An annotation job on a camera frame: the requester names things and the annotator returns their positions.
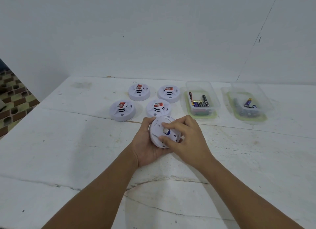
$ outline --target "plastic container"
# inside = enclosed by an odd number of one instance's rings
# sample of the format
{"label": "plastic container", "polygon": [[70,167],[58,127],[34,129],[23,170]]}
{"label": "plastic container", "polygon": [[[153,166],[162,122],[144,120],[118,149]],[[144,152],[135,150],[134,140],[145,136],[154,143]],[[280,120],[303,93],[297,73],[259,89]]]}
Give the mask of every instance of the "plastic container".
{"label": "plastic container", "polygon": [[[235,106],[236,112],[241,117],[255,118],[273,109],[267,96],[258,84],[255,83],[230,83],[229,96]],[[245,107],[245,103],[251,99],[249,107],[255,105],[257,108]]]}
{"label": "plastic container", "polygon": [[[209,107],[195,107],[191,104],[189,93],[192,94],[193,100],[204,101],[202,95],[206,96]],[[209,116],[220,108],[219,100],[210,82],[207,81],[188,81],[186,83],[186,96],[190,103],[190,110],[194,116]]]}

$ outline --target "white table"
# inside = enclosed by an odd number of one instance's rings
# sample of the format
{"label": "white table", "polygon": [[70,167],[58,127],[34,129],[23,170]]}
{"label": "white table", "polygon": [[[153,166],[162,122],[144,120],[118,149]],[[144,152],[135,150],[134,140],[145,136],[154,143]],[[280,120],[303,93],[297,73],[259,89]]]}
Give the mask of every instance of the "white table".
{"label": "white table", "polygon": [[[146,83],[128,122],[109,106]],[[0,227],[40,228],[130,143],[157,89],[183,81],[69,77],[0,140]],[[218,117],[198,120],[214,156],[263,198],[305,228],[316,225],[316,86],[260,85],[275,110],[258,125],[229,112],[228,83],[212,83]],[[172,104],[174,118],[186,114]],[[238,228],[214,189],[174,154],[140,168],[113,228]]]}

